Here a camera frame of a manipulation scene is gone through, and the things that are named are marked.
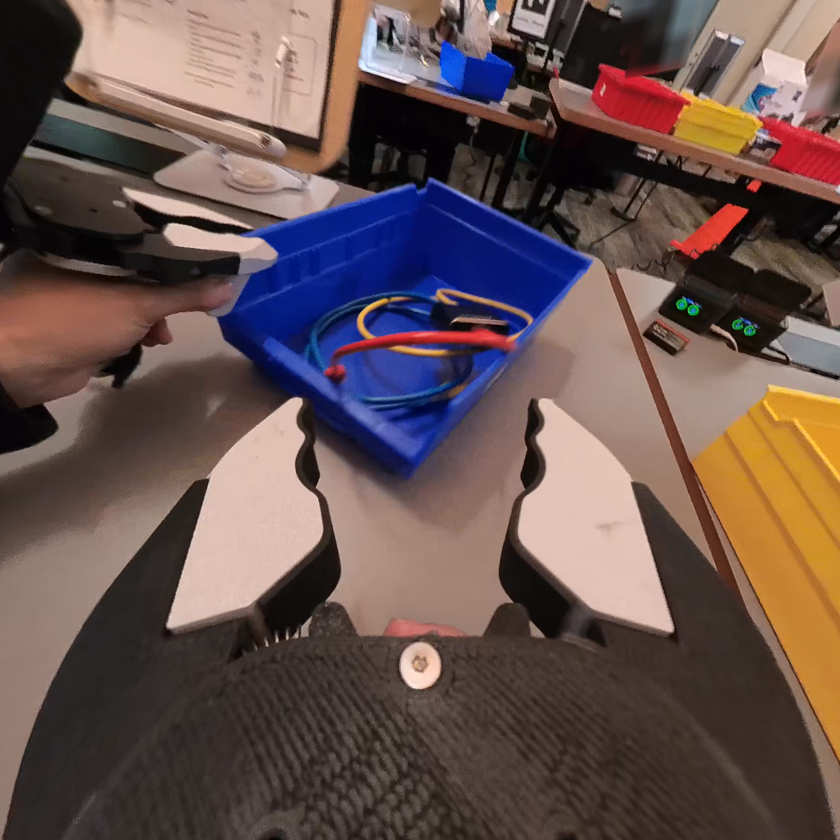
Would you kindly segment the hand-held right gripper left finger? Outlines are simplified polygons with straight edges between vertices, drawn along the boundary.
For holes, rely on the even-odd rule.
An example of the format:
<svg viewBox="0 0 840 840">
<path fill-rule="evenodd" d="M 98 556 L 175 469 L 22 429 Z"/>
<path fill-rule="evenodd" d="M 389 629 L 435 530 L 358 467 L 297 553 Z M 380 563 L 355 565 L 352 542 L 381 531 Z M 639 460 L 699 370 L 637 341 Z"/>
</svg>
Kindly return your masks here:
<svg viewBox="0 0 840 840">
<path fill-rule="evenodd" d="M 340 576 L 319 478 L 312 405 L 293 397 L 207 477 L 168 632 L 238 621 L 254 635 L 281 635 L 309 619 Z"/>
</svg>

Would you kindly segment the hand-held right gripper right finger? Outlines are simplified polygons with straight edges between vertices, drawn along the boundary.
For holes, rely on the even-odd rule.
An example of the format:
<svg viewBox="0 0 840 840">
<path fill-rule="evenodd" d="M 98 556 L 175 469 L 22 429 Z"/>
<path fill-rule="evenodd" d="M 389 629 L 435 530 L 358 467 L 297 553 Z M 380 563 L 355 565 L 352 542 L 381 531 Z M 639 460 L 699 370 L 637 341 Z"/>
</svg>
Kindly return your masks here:
<svg viewBox="0 0 840 840">
<path fill-rule="evenodd" d="M 655 637 L 676 627 L 634 482 L 597 437 L 532 399 L 521 493 L 502 546 L 503 591 L 544 637 L 599 639 L 599 622 Z"/>
</svg>

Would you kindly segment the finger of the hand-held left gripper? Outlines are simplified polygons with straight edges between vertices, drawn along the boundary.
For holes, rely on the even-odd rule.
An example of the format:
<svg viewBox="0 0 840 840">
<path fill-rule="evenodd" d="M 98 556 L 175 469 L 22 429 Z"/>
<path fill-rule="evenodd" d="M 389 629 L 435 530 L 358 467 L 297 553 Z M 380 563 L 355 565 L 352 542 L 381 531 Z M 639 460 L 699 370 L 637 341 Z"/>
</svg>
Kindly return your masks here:
<svg viewBox="0 0 840 840">
<path fill-rule="evenodd" d="M 188 224 L 170 223 L 157 234 L 146 234 L 130 247 L 134 275 L 165 286 L 180 286 L 206 278 L 231 287 L 230 299 L 210 310 L 214 317 L 229 314 L 251 276 L 273 267 L 276 250 L 263 238 L 218 233 Z"/>
<path fill-rule="evenodd" d="M 168 224 L 183 224 L 212 233 L 242 234 L 253 230 L 252 226 L 231 216 L 181 199 L 127 186 L 122 187 L 122 194 L 138 215 L 158 228 Z"/>
</svg>

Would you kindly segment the yellow plastic bin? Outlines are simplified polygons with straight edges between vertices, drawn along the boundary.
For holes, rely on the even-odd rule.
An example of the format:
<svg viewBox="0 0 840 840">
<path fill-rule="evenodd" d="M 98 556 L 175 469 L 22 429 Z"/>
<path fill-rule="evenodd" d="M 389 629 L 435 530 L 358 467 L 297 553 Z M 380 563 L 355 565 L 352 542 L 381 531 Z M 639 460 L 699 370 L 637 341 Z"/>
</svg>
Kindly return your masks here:
<svg viewBox="0 0 840 840">
<path fill-rule="evenodd" d="M 692 463 L 838 755 L 839 400 L 769 385 Z"/>
</svg>

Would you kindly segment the blue plastic bin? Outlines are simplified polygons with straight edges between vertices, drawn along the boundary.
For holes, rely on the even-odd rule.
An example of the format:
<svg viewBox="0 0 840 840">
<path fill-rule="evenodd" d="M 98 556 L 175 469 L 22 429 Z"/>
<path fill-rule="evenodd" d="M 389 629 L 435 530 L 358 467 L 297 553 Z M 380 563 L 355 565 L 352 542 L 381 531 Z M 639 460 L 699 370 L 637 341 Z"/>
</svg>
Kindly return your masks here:
<svg viewBox="0 0 840 840">
<path fill-rule="evenodd" d="M 466 195 L 431 181 L 255 232 L 277 263 L 250 278 L 219 319 L 224 340 L 273 383 L 309 399 L 315 414 L 401 477 L 459 425 L 590 268 L 591 258 Z M 438 291 L 526 312 L 499 314 L 519 333 L 498 350 L 430 358 L 366 350 L 341 361 L 342 384 L 323 373 L 335 349 L 362 339 L 356 318 L 396 298 L 365 324 L 390 335 L 435 326 Z"/>
</svg>

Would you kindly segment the black network switch box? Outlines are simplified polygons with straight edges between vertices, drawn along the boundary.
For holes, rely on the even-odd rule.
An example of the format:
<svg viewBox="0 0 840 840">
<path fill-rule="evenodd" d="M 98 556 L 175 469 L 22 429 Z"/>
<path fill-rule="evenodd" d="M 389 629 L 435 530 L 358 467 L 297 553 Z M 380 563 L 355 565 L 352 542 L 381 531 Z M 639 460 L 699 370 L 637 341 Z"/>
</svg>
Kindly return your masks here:
<svg viewBox="0 0 840 840">
<path fill-rule="evenodd" d="M 486 331 L 504 337 L 511 335 L 511 322 L 485 304 L 468 301 L 445 303 L 436 301 L 429 312 L 436 329 L 447 332 Z"/>
</svg>

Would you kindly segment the person's left forearm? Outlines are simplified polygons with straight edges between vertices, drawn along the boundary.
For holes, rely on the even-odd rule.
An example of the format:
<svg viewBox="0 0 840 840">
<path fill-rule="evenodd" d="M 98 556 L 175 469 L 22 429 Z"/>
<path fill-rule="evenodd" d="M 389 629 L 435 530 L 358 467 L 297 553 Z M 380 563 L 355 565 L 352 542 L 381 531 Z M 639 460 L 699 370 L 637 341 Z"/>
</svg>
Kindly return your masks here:
<svg viewBox="0 0 840 840">
<path fill-rule="evenodd" d="M 21 408 L 1 386 L 1 455 L 40 445 L 57 430 L 55 418 L 43 405 Z"/>
</svg>

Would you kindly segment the person's right hand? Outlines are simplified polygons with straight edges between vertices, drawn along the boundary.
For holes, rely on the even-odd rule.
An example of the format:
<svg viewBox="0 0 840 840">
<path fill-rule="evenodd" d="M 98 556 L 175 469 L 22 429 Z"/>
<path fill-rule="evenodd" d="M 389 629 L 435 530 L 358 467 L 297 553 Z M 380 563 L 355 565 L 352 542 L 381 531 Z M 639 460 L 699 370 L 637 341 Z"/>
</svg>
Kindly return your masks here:
<svg viewBox="0 0 840 840">
<path fill-rule="evenodd" d="M 423 623 L 408 618 L 393 618 L 385 627 L 384 637 L 420 637 L 434 635 L 439 637 L 467 637 L 464 631 L 440 623 Z"/>
</svg>

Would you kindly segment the person's black clothing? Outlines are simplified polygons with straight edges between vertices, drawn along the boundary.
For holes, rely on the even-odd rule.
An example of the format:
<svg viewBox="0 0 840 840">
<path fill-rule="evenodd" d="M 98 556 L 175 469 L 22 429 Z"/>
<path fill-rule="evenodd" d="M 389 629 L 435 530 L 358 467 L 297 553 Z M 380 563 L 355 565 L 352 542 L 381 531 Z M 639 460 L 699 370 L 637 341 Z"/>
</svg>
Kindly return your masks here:
<svg viewBox="0 0 840 840">
<path fill-rule="evenodd" d="M 35 136 L 81 37 L 64 1 L 1 2 L 1 186 Z"/>
</svg>

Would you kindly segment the printed instruction sheet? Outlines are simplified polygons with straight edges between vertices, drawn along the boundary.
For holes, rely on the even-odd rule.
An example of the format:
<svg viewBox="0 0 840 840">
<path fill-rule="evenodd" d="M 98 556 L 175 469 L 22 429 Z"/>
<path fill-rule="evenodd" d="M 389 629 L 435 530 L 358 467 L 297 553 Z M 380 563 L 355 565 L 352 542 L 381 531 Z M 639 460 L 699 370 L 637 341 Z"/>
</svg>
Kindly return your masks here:
<svg viewBox="0 0 840 840">
<path fill-rule="evenodd" d="M 70 2 L 73 71 L 158 100 L 322 141 L 341 2 Z"/>
</svg>

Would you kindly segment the black battery with red label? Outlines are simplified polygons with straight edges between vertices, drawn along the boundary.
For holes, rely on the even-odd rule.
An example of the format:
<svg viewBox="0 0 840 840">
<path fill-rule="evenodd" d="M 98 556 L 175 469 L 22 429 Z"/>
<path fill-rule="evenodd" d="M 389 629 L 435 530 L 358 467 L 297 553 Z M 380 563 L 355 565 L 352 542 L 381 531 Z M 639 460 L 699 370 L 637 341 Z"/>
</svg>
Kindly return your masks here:
<svg viewBox="0 0 840 840">
<path fill-rule="evenodd" d="M 659 318 L 647 325 L 643 338 L 670 356 L 683 353 L 690 342 L 687 336 Z"/>
</svg>

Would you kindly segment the brown board document stand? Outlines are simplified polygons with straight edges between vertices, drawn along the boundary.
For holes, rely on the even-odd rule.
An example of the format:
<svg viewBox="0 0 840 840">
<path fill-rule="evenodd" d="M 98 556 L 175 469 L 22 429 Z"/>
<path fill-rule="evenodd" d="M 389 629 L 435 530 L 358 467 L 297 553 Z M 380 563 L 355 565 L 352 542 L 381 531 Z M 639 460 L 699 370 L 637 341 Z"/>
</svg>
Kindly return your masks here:
<svg viewBox="0 0 840 840">
<path fill-rule="evenodd" d="M 73 69 L 66 82 L 90 102 L 195 144 L 195 151 L 154 174 L 163 188 L 282 220 L 295 219 L 324 210 L 338 195 L 337 183 L 320 173 L 340 158 L 349 138 L 369 12 L 368 2 L 341 2 L 317 150 L 253 123 L 181 108 Z"/>
</svg>

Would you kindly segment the wooden table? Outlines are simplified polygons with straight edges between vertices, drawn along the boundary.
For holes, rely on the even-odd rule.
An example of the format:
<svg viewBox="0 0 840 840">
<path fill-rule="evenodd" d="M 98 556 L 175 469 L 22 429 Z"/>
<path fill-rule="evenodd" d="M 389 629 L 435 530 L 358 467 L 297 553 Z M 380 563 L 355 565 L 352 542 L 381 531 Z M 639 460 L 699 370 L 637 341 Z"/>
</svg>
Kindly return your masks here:
<svg viewBox="0 0 840 840">
<path fill-rule="evenodd" d="M 753 234 L 761 219 L 780 214 L 792 215 L 795 209 L 803 209 L 805 201 L 830 204 L 833 212 L 838 214 L 839 195 L 832 185 L 775 169 L 746 156 L 713 150 L 671 134 L 613 119 L 592 101 L 591 90 L 567 80 L 552 79 L 549 96 L 555 133 L 549 159 L 540 174 L 542 181 L 548 177 L 553 165 L 560 167 L 564 178 L 571 178 L 571 163 L 564 159 L 560 146 L 570 127 L 579 127 L 650 148 L 661 154 L 663 159 L 672 155 L 736 175 L 738 182 L 719 181 L 709 175 L 681 170 L 665 161 L 647 161 L 636 153 L 609 157 L 606 163 L 608 169 L 670 186 L 683 193 L 712 197 L 722 205 L 731 204 L 746 209 L 742 220 L 717 247 L 721 254 L 732 256 Z"/>
<path fill-rule="evenodd" d="M 508 187 L 522 147 L 522 140 L 526 134 L 551 140 L 555 133 L 553 118 L 548 113 L 541 118 L 525 119 L 511 111 L 514 106 L 524 107 L 522 97 L 527 94 L 532 94 L 537 99 L 548 102 L 542 94 L 529 88 L 520 87 L 516 90 L 508 90 L 506 91 L 506 97 L 501 101 L 483 102 L 462 96 L 451 87 L 429 80 L 421 79 L 410 83 L 402 83 L 366 70 L 357 70 L 357 78 L 361 85 L 389 91 L 403 98 L 426 102 L 510 130 L 511 142 L 504 154 L 497 188 L 491 202 L 495 209 L 503 209 Z"/>
</svg>

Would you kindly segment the small yellow bin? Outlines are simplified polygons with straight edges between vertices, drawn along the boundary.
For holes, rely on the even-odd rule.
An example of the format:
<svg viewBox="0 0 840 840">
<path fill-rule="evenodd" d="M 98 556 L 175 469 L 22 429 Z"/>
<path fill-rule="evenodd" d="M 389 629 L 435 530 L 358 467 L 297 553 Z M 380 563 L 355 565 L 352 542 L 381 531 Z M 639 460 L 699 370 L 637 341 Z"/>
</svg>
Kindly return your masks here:
<svg viewBox="0 0 840 840">
<path fill-rule="evenodd" d="M 747 149 L 763 129 L 762 121 L 749 112 L 698 98 L 683 90 L 687 101 L 673 129 L 673 136 L 726 154 L 738 155 Z"/>
</svg>

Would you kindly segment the white cardboard box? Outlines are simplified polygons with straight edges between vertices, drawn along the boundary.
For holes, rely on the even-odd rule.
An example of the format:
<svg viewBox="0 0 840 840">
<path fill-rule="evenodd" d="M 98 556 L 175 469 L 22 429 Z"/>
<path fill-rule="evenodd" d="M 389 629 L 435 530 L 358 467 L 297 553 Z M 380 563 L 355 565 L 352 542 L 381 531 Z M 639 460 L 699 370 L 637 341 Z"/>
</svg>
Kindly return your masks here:
<svg viewBox="0 0 840 840">
<path fill-rule="evenodd" d="M 747 81 L 739 106 L 754 116 L 798 126 L 805 119 L 808 85 L 802 59 L 765 49 Z"/>
</svg>

